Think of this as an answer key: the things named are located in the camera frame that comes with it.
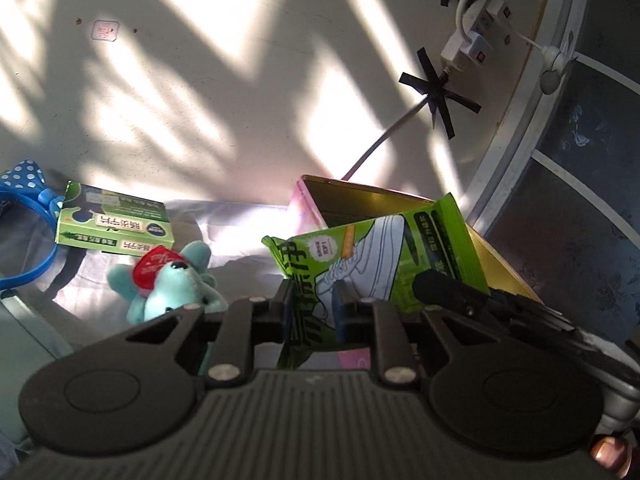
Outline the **person's right hand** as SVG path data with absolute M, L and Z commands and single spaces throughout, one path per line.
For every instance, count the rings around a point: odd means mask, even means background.
M 623 479 L 630 471 L 633 450 L 634 448 L 626 439 L 607 436 L 593 445 L 590 455 L 616 478 Z

